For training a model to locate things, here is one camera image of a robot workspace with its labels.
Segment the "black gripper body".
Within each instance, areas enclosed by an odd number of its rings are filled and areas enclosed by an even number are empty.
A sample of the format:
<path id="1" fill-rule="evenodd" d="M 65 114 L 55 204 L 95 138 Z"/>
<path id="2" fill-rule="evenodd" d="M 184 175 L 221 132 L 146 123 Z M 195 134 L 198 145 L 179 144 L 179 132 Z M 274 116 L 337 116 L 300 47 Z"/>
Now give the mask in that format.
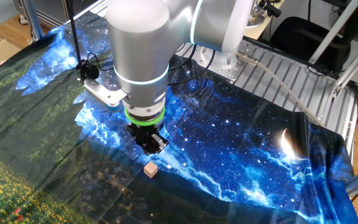
<path id="1" fill-rule="evenodd" d="M 151 135 L 159 134 L 159 131 L 163 128 L 163 121 L 159 121 L 156 124 L 149 126 L 139 126 L 134 123 L 129 123 L 126 125 L 126 130 L 128 130 L 132 137 L 137 141 L 147 142 L 151 146 Z"/>

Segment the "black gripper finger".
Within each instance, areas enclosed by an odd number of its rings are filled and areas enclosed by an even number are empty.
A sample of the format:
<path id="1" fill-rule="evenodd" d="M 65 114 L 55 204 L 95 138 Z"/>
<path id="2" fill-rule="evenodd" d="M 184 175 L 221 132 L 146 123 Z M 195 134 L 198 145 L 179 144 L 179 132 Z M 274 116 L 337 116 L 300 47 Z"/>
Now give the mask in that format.
<path id="1" fill-rule="evenodd" d="M 159 134 L 151 135 L 151 153 L 160 153 L 168 146 L 169 142 Z"/>
<path id="2" fill-rule="evenodd" d="M 150 155 L 149 144 L 147 142 L 137 141 L 137 145 L 142 148 L 145 155 Z"/>

